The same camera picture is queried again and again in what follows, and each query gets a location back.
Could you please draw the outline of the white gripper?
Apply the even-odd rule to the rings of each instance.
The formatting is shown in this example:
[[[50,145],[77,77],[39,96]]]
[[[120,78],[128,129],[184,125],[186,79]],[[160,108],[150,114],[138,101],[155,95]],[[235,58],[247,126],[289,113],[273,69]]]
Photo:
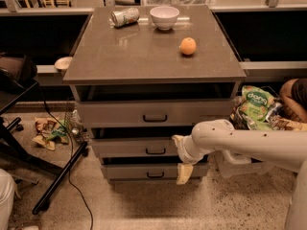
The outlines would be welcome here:
[[[177,164],[177,184],[184,185],[191,177],[194,169],[192,165],[201,161],[202,158],[209,153],[209,150],[197,146],[191,135],[173,135],[172,139],[177,146],[177,154],[184,163]]]

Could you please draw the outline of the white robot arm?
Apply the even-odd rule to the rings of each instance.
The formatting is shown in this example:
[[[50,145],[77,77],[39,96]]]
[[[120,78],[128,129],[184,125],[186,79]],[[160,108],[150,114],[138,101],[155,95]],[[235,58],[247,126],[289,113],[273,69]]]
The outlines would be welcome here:
[[[229,150],[296,172],[284,230],[307,230],[307,133],[283,130],[239,130],[228,120],[196,124],[187,136],[173,137],[181,162],[177,184],[186,183],[193,166],[216,150]]]

